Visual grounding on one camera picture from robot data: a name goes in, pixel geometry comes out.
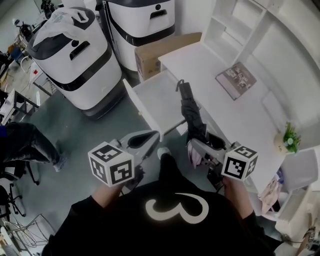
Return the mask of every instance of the office chair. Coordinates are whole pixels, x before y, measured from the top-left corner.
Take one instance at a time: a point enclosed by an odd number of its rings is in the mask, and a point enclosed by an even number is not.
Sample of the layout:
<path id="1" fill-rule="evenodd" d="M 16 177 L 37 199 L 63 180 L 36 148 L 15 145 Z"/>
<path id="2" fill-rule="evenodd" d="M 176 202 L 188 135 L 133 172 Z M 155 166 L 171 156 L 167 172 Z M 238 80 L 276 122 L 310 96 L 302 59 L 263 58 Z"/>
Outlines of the office chair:
<path id="1" fill-rule="evenodd" d="M 7 172 L 6 168 L 14 168 L 14 173 Z M 0 173 L 0 179 L 5 178 L 11 182 L 21 179 L 21 177 L 26 174 L 26 168 L 29 171 L 29 174 L 32 178 L 32 181 L 37 186 L 40 184 L 38 180 L 35 180 L 34 175 L 31 170 L 30 162 L 28 161 L 22 161 L 22 160 L 16 160 L 16 161 L 10 161 L 6 162 L 2 165 L 2 171 Z"/>
<path id="2" fill-rule="evenodd" d="M 13 47 L 13 49 L 10 53 L 10 56 L 19 65 L 21 63 L 21 62 L 19 62 L 19 60 L 25 57 L 25 55 L 23 54 L 23 52 L 20 50 L 20 48 L 18 46 Z"/>
<path id="3" fill-rule="evenodd" d="M 0 206 L 5 206 L 5 213 L 0 215 L 0 218 L 6 217 L 8 222 L 10 221 L 10 204 L 12 204 L 12 208 L 14 210 L 15 214 L 20 214 L 22 217 L 26 217 L 26 214 L 22 214 L 19 208 L 16 205 L 16 199 L 20 198 L 22 199 L 22 195 L 18 195 L 15 198 L 13 198 L 12 194 L 12 188 L 14 185 L 10 184 L 10 193 L 8 194 L 6 189 L 3 186 L 0 186 Z"/>

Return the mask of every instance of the white wall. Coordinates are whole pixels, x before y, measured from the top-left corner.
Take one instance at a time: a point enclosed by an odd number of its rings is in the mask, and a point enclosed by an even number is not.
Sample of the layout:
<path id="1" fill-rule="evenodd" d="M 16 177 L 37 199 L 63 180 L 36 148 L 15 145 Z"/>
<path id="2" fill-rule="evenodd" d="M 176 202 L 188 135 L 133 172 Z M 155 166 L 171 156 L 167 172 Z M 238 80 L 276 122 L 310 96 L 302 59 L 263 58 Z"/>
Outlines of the white wall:
<path id="1" fill-rule="evenodd" d="M 19 0 L 0 19 L 0 51 L 7 52 L 15 40 L 13 19 L 19 19 L 27 24 L 34 24 L 40 12 L 34 0 Z"/>
<path id="2" fill-rule="evenodd" d="M 211 16 L 213 2 L 213 0 L 175 0 L 175 34 L 203 32 Z"/>

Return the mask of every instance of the sleeve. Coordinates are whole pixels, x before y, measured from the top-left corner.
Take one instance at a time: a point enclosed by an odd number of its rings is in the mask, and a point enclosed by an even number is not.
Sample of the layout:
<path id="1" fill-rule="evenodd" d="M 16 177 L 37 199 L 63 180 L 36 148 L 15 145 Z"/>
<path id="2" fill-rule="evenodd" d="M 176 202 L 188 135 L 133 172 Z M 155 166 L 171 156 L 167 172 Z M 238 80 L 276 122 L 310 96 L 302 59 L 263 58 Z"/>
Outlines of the sleeve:
<path id="1" fill-rule="evenodd" d="M 94 225 L 90 225 L 90 220 L 94 220 L 102 212 L 103 208 L 92 196 L 73 204 L 57 233 L 50 237 L 42 255 L 61 256 L 65 255 L 68 249 L 72 250 L 69 253 L 75 255 L 76 250 L 81 248 L 78 244 L 84 240 L 84 231 L 89 233 L 92 231 Z"/>
<path id="2" fill-rule="evenodd" d="M 257 250 L 261 253 L 260 255 L 275 255 L 274 250 L 282 242 L 265 235 L 264 228 L 259 226 L 257 223 L 255 212 L 246 217 L 243 221 L 251 235 L 254 237 Z"/>

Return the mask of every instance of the cardboard box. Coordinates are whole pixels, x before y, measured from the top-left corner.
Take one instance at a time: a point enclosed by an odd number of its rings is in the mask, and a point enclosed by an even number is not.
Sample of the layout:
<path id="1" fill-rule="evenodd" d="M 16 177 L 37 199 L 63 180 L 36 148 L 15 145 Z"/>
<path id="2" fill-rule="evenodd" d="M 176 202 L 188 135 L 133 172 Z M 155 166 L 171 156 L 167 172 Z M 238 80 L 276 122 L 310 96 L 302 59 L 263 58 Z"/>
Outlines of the cardboard box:
<path id="1" fill-rule="evenodd" d="M 161 63 L 158 60 L 159 57 L 199 42 L 201 35 L 202 33 L 199 32 L 170 36 L 160 41 L 137 47 L 135 49 L 135 59 L 140 81 L 142 82 L 142 79 L 144 81 L 160 73 Z"/>

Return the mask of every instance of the shoe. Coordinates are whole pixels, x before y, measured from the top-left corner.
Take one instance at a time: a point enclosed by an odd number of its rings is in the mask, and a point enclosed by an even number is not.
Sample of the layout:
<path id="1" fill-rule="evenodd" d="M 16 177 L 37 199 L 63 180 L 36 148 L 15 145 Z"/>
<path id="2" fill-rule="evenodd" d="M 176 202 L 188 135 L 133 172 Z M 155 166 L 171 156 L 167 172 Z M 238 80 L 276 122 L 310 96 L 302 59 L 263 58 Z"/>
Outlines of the shoe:
<path id="1" fill-rule="evenodd" d="M 64 154 L 61 154 L 60 161 L 53 166 L 57 173 L 59 173 L 62 170 L 62 168 L 65 166 L 66 161 L 67 157 Z"/>
<path id="2" fill-rule="evenodd" d="M 159 160 L 161 160 L 161 157 L 162 157 L 163 154 L 168 154 L 168 155 L 171 156 L 171 152 L 170 152 L 169 148 L 167 148 L 167 147 L 160 147 L 160 148 L 158 149 L 157 155 L 158 155 Z"/>

